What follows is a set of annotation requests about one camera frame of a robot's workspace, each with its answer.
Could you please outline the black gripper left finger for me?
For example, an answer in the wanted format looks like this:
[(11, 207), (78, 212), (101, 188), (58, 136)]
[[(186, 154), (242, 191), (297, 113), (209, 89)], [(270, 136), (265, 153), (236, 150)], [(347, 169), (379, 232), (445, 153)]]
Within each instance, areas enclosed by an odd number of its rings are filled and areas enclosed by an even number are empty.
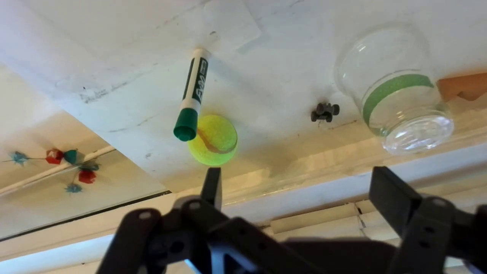
[(201, 194), (180, 198), (169, 213), (127, 213), (96, 274), (166, 274), (169, 265), (183, 261), (201, 274), (322, 274), (248, 221), (226, 216), (221, 200), (221, 169), (210, 168)]

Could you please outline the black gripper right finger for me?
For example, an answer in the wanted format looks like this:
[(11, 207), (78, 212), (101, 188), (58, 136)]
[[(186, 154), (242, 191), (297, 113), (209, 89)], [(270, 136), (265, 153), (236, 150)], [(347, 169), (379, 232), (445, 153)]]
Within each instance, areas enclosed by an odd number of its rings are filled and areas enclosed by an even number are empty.
[(388, 274), (443, 274), (448, 258), (487, 274), (487, 206), (475, 213), (440, 197), (422, 197), (387, 166), (373, 169), (369, 200), (401, 236)]

